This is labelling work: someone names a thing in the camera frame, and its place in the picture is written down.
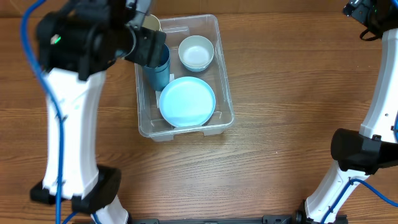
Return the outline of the cream cup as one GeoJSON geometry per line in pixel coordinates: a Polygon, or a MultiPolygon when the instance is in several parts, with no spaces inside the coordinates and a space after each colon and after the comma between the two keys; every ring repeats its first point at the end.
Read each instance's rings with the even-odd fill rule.
{"type": "Polygon", "coordinates": [[[153,14],[145,17],[142,26],[146,29],[162,31],[159,19],[153,14]]]}

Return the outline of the blue cup bottom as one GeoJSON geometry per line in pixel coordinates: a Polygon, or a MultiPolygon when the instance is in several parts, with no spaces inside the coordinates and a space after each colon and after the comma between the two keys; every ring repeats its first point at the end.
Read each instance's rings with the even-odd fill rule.
{"type": "Polygon", "coordinates": [[[170,74],[170,50],[169,47],[164,44],[162,49],[162,54],[160,57],[160,63],[155,68],[150,68],[147,66],[143,67],[146,74],[149,75],[169,75],[170,74]]]}

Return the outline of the blue cup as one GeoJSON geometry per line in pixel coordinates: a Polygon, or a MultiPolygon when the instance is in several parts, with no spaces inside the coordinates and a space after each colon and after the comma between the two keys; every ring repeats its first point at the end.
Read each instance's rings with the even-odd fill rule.
{"type": "Polygon", "coordinates": [[[150,68],[147,66],[143,67],[146,74],[149,75],[169,75],[170,74],[170,50],[169,47],[164,44],[162,49],[162,54],[160,57],[160,63],[155,68],[150,68]]]}
{"type": "Polygon", "coordinates": [[[161,72],[144,70],[144,75],[150,87],[155,91],[162,91],[170,82],[170,72],[168,70],[161,72]]]}

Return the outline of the blue cup top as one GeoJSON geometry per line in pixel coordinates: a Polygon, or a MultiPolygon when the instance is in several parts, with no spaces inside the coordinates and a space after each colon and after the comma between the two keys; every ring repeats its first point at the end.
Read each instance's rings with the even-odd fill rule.
{"type": "Polygon", "coordinates": [[[162,91],[170,82],[170,72],[168,70],[161,72],[144,70],[144,75],[150,87],[155,91],[162,91]]]}

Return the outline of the grey bowl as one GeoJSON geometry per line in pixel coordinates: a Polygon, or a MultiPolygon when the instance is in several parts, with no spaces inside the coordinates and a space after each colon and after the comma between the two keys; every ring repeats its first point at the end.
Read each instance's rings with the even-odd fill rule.
{"type": "Polygon", "coordinates": [[[215,49],[204,36],[191,35],[182,40],[178,47],[180,61],[192,68],[206,67],[213,60],[215,49]]]}

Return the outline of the light blue plate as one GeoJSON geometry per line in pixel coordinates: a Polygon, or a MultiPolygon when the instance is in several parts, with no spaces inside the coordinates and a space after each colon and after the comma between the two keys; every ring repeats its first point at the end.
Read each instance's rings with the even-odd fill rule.
{"type": "Polygon", "coordinates": [[[175,79],[160,95],[160,113],[176,128],[205,124],[215,108],[216,97],[213,89],[207,82],[195,77],[175,79]]]}

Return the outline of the clear plastic storage bin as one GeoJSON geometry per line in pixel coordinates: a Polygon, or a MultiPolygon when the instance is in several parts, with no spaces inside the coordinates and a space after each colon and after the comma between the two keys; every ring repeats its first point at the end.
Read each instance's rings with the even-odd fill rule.
{"type": "Polygon", "coordinates": [[[184,133],[221,134],[233,125],[235,113],[216,16],[174,17],[160,24],[170,50],[170,81],[163,91],[155,91],[144,69],[135,66],[140,134],[157,142],[184,133]],[[206,54],[211,62],[193,72],[183,65],[178,50],[184,39],[199,35],[213,44],[206,54]]]}

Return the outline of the light blue bowl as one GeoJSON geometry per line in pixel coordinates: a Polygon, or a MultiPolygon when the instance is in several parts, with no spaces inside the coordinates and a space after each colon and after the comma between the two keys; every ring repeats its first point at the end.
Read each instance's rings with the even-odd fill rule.
{"type": "Polygon", "coordinates": [[[202,72],[202,71],[206,70],[208,68],[208,66],[209,65],[204,65],[201,67],[194,67],[194,66],[184,64],[184,67],[191,72],[202,72]]]}

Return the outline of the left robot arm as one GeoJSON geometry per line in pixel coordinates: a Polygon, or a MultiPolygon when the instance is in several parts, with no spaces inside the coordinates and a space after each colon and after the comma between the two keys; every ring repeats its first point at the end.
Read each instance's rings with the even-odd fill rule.
{"type": "Polygon", "coordinates": [[[30,198],[55,206],[69,200],[74,213],[95,223],[132,223],[121,205],[121,171],[96,162],[96,124],[106,71],[118,59],[154,68],[159,65],[165,33],[143,27],[152,3],[136,1],[68,1],[45,15],[36,27],[34,53],[27,22],[40,1],[26,10],[21,42],[46,95],[48,157],[44,178],[30,198]]]}

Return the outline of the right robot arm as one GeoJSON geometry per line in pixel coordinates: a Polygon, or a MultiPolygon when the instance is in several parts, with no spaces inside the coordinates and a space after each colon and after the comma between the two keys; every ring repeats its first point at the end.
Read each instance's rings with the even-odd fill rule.
{"type": "Polygon", "coordinates": [[[331,167],[314,193],[302,202],[291,223],[347,223],[338,211],[360,184],[397,206],[366,182],[379,169],[397,165],[397,1],[349,1],[343,14],[365,26],[361,40],[382,42],[376,88],[359,131],[335,131],[331,167]]]}

